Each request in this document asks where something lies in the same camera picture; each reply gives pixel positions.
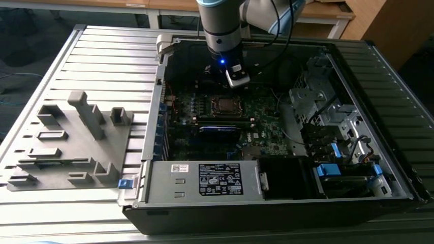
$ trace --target cable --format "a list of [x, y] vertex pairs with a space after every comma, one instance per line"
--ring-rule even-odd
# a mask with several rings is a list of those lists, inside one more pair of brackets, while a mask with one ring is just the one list
[[6, 78], [6, 77], [13, 76], [13, 75], [32, 75], [32, 76], [37, 76], [37, 77], [42, 78], [42, 76], [38, 75], [38, 74], [33, 74], [33, 73], [16, 73], [16, 74], [7, 74], [7, 75], [3, 75], [3, 76], [0, 76], [0, 79]]
[[276, 112], [279, 112], [279, 102], [280, 102], [280, 98], [283, 97], [283, 95], [284, 95], [284, 94], [281, 94], [281, 95], [279, 96], [279, 99], [277, 99]]
[[351, 150], [349, 150], [349, 154], [348, 154], [348, 157], [345, 158], [344, 162], [345, 163], [349, 163], [351, 162], [351, 159], [352, 159], [352, 155], [353, 155], [353, 152], [355, 152], [355, 148], [357, 147], [357, 143], [359, 141], [363, 139], [363, 138], [367, 138], [365, 135], [360, 135], [356, 139], [355, 139], [355, 142], [351, 146]]
[[268, 65], [271, 65], [276, 60], [279, 60], [280, 56], [284, 54], [285, 52], [285, 49], [289, 45], [289, 41], [291, 41], [291, 36], [292, 36], [292, 27], [293, 27], [293, 7], [292, 7], [292, 0], [288, 0], [289, 1], [289, 10], [291, 10], [291, 25], [289, 25], [289, 33], [288, 33], [288, 36], [287, 36], [287, 40], [285, 40], [285, 43], [284, 43], [284, 47], [280, 51], [280, 53], [277, 54], [277, 56], [268, 62], [265, 63], [265, 65], [263, 65], [260, 68], [259, 68], [259, 71], [256, 72], [256, 75], [263, 71], [263, 69], [265, 67], [268, 67]]
[[271, 92], [272, 92], [273, 97], [275, 97], [276, 99], [279, 99], [277, 96], [276, 96], [276, 94], [273, 93], [272, 88], [269, 88], [269, 90], [271, 90]]
[[304, 143], [300, 143], [300, 142], [295, 141], [295, 140], [293, 140], [293, 139], [287, 135], [287, 133], [285, 133], [283, 130], [281, 130], [281, 133], [283, 133], [283, 135], [287, 137], [287, 139], [289, 139], [289, 141], [295, 142], [296, 144], [300, 144], [300, 145], [305, 146]]
[[309, 120], [307, 121], [307, 124], [309, 124], [313, 120], [313, 118], [329, 107], [329, 105], [332, 104], [333, 100], [337, 99], [337, 94], [335, 94], [331, 99], [325, 102], [324, 106], [313, 113], [312, 117], [309, 118]]
[[200, 16], [198, 16], [198, 19], [197, 19], [197, 36], [198, 36], [198, 28], [200, 28]]
[[368, 148], [369, 151], [368, 151], [368, 153], [364, 155], [364, 157], [361, 158], [360, 163], [364, 163], [364, 160], [367, 160], [368, 157], [373, 155], [373, 149], [371, 148], [371, 146], [368, 145], [368, 143], [365, 143], [365, 147]]
[[0, 104], [7, 105], [7, 106], [16, 106], [16, 105], [22, 105], [25, 103], [5, 103], [5, 102], [0, 102]]
[[276, 12], [276, 17], [277, 17], [277, 33], [276, 33], [276, 35], [273, 36], [272, 41], [271, 41], [269, 43], [267, 43], [267, 44], [264, 45], [264, 47], [269, 47], [269, 46], [275, 43], [275, 41], [277, 40], [279, 35], [280, 35], [280, 16], [279, 16], [279, 11], [277, 11], [276, 4], [273, 3], [273, 0], [269, 0], [269, 1], [271, 1], [272, 7], [273, 7], [273, 11]]

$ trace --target blue cable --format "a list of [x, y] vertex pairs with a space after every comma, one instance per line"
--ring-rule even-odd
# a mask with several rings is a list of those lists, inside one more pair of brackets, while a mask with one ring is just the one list
[[0, 102], [0, 104], [14, 106], [14, 105], [22, 105], [25, 103], [5, 103], [5, 102]]

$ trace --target warning label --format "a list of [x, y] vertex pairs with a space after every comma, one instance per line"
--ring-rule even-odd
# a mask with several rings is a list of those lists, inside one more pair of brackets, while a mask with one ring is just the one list
[[198, 164], [201, 196], [243, 195], [239, 164]]

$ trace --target black cable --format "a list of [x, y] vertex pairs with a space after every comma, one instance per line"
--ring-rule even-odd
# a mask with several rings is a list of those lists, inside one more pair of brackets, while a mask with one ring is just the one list
[[273, 36], [272, 41], [271, 41], [269, 43], [267, 43], [267, 44], [264, 45], [264, 47], [269, 47], [269, 46], [275, 43], [275, 41], [277, 40], [279, 35], [280, 35], [280, 16], [279, 16], [279, 11], [277, 11], [276, 4], [273, 3], [273, 0], [269, 0], [269, 1], [271, 1], [272, 7], [273, 7], [273, 11], [276, 12], [276, 17], [277, 17], [277, 33], [276, 33], [276, 35]]
[[198, 36], [198, 28], [200, 28], [200, 16], [197, 18], [197, 36]]
[[312, 117], [309, 118], [309, 120], [307, 121], [307, 124], [309, 124], [313, 120], [313, 118], [329, 107], [329, 105], [332, 104], [333, 100], [337, 99], [337, 95], [335, 94], [331, 99], [325, 102], [324, 106], [321, 106], [321, 108], [313, 113]]
[[369, 150], [368, 153], [364, 155], [364, 157], [360, 160], [360, 163], [364, 163], [364, 160], [373, 155], [373, 149], [371, 148], [371, 146], [368, 145], [368, 143], [365, 143], [365, 147]]
[[349, 150], [348, 157], [347, 157], [345, 160], [344, 160], [345, 163], [351, 162], [352, 155], [353, 155], [353, 152], [355, 152], [355, 148], [357, 147], [357, 143], [359, 143], [359, 141], [360, 141], [363, 138], [367, 138], [367, 136], [365, 136], [365, 135], [360, 135], [360, 136], [355, 139], [355, 142], [352, 143], [352, 146], [351, 146], [351, 150]]
[[265, 65], [263, 65], [260, 68], [259, 68], [259, 71], [256, 72], [256, 75], [261, 72], [261, 70], [268, 67], [276, 60], [279, 60], [280, 56], [284, 54], [285, 52], [285, 49], [289, 45], [289, 41], [291, 41], [291, 36], [292, 36], [292, 27], [293, 27], [293, 7], [292, 7], [292, 0], [288, 0], [289, 1], [289, 10], [291, 10], [291, 25], [289, 25], [289, 33], [288, 33], [288, 36], [287, 36], [287, 40], [285, 40], [285, 43], [284, 43], [284, 47], [280, 51], [280, 53], [277, 54], [277, 56], [268, 62], [265, 63]]

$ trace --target blue tab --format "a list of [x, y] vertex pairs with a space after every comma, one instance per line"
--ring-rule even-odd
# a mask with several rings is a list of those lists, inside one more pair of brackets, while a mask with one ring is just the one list
[[321, 164], [316, 167], [319, 176], [340, 176], [337, 164]]
[[133, 188], [133, 180], [132, 179], [120, 179], [117, 188], [122, 190], [128, 190]]
[[158, 113], [164, 114], [165, 112], [166, 112], [166, 105], [164, 103], [160, 103]]
[[377, 164], [373, 165], [373, 171], [375, 171], [376, 175], [381, 174], [381, 169], [380, 169], [380, 166]]
[[333, 150], [333, 154], [336, 155], [336, 158], [341, 158], [341, 154], [339, 152], [337, 144], [332, 143], [331, 147], [332, 147], [332, 150]]

